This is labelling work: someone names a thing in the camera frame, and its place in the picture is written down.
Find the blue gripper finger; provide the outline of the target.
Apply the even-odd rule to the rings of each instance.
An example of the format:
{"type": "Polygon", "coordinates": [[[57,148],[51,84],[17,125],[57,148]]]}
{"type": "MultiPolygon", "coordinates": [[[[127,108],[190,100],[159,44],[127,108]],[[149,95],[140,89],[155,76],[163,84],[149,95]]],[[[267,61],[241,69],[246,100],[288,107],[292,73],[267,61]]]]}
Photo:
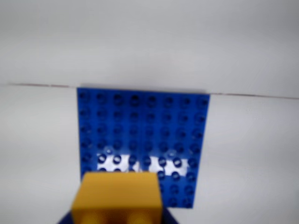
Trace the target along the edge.
{"type": "Polygon", "coordinates": [[[170,213],[169,209],[163,207],[161,224],[179,224],[175,217],[170,213]]]}
{"type": "Polygon", "coordinates": [[[57,224],[73,224],[73,219],[71,216],[71,211],[68,211],[58,222],[57,224]]]}

